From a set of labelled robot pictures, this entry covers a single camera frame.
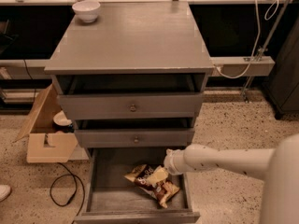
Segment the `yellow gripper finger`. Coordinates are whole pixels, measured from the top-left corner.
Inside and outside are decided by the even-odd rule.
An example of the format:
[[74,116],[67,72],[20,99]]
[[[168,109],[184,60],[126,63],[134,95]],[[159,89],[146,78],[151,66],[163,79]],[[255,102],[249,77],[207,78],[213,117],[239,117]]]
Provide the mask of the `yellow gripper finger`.
[[162,166],[158,166],[155,171],[147,177],[147,182],[151,185],[155,185],[168,178],[168,172]]

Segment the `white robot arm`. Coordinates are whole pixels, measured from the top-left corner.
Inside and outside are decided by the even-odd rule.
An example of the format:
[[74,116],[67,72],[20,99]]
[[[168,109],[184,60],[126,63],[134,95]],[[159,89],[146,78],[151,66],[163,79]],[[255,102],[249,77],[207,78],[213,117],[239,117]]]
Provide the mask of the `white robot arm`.
[[199,144],[169,149],[164,165],[148,182],[154,185],[170,175],[214,168],[264,182],[260,224],[299,224],[299,134],[268,149],[219,150]]

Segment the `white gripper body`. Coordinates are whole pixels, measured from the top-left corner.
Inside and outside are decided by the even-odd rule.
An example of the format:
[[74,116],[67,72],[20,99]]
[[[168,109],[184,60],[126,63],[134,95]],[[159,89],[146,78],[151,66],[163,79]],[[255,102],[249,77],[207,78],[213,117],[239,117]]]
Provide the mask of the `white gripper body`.
[[184,151],[168,149],[164,158],[164,168],[170,175],[182,175],[186,172]]

